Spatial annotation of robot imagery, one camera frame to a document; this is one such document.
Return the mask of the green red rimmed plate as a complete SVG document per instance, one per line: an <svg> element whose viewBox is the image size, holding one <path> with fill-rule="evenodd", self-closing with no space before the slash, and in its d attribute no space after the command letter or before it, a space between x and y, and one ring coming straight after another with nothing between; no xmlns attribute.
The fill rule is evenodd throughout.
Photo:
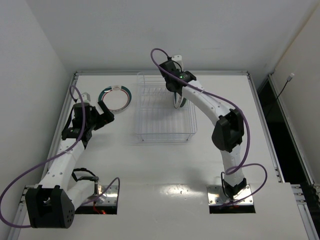
<svg viewBox="0 0 320 240"><path fill-rule="evenodd" d="M100 92L98 101L102 101L113 114L119 114L131 104L132 93L126 86L112 85Z"/></svg>
<svg viewBox="0 0 320 240"><path fill-rule="evenodd" d="M173 106L175 109L179 109L181 107L183 97L179 95L177 92L173 93Z"/></svg>

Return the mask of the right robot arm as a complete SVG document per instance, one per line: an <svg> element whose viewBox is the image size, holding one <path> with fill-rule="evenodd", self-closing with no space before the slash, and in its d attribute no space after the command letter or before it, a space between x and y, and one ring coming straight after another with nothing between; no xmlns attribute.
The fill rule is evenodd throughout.
<svg viewBox="0 0 320 240"><path fill-rule="evenodd" d="M250 149L250 129L243 112L231 101L205 91L189 71L182 71L168 59L158 66L168 91L197 106L212 122L212 142L221 152L224 166L224 194L233 199L247 185L242 166Z"/></svg>

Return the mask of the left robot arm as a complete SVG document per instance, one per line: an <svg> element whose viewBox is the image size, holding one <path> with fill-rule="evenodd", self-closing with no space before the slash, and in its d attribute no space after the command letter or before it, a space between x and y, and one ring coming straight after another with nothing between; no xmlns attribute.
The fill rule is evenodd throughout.
<svg viewBox="0 0 320 240"><path fill-rule="evenodd" d="M76 162L86 149L92 132L115 119L102 100L98 105L102 114L88 102L73 105L61 132L60 156L39 184L27 190L25 203L32 228L67 229L82 204L95 202L101 196L97 176L81 176L72 188L68 188Z"/></svg>

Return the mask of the dark green patterned plate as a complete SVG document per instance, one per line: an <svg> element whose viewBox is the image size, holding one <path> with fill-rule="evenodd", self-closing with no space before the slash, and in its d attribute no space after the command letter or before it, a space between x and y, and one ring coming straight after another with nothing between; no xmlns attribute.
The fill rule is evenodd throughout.
<svg viewBox="0 0 320 240"><path fill-rule="evenodd" d="M187 99L182 97L180 101L180 107L182 108L186 104L186 102L187 102Z"/></svg>

